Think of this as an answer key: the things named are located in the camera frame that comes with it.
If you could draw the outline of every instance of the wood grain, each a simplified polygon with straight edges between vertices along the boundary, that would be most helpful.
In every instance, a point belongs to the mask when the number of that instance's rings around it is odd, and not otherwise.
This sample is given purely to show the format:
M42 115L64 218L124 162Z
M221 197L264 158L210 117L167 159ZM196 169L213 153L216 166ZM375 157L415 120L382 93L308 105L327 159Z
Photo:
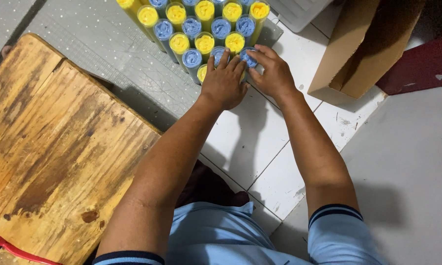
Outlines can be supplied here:
M65 265L98 244L160 132L34 34L0 66L0 235ZM0 264L29 264L0 250Z

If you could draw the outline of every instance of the tile floor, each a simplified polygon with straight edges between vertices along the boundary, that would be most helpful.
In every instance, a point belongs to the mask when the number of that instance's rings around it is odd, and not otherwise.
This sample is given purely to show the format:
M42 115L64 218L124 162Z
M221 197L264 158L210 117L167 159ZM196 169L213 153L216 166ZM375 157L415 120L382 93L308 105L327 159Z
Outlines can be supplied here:
M285 31L273 49L289 64L297 88L341 151L385 95L373 87L343 106L307 95L339 12L340 7L327 7L300 33L292 33L273 14L269 18ZM255 89L219 117L201 153L200 160L234 191L248 191L256 206L253 218L269 235L305 196L283 115L272 98Z

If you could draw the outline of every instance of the striped sleeve cuff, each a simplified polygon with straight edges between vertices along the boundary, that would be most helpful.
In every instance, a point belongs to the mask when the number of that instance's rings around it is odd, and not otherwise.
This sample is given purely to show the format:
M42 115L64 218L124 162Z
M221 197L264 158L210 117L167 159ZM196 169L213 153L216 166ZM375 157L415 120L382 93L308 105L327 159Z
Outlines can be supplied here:
M319 218L329 214L345 214L355 217L363 222L363 217L356 209L345 204L328 204L317 209L312 215L308 223L308 229Z
M159 255L145 251L125 250L106 253L95 258L93 265L165 265Z

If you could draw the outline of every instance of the gray mat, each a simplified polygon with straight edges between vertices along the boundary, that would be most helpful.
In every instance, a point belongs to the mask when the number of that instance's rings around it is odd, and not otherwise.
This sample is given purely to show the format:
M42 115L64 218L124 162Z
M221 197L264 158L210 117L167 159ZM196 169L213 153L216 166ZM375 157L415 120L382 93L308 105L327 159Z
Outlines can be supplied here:
M112 92L162 131L199 96L201 87L146 38L114 0L48 0L24 30L28 32L114 83ZM258 43L272 46L282 34L267 20Z

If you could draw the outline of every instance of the red handle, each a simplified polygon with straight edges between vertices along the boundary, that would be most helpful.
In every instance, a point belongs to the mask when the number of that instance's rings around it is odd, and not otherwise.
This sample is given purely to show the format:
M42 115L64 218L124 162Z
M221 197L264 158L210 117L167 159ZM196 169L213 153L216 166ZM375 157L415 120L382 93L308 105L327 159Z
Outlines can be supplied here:
M3 237L0 236L0 247L5 248L6 250L8 250L8 252L12 253L15 256L30 260L30 261L34 261L34 262L39 262L42 264L46 264L46 265L62 265L60 263L57 262L53 262L50 261L48 259L45 259L43 257L40 256L36 256L33 255L31 253L28 253L26 251L23 251L17 247L15 247L14 245L12 245L10 242L6 241Z

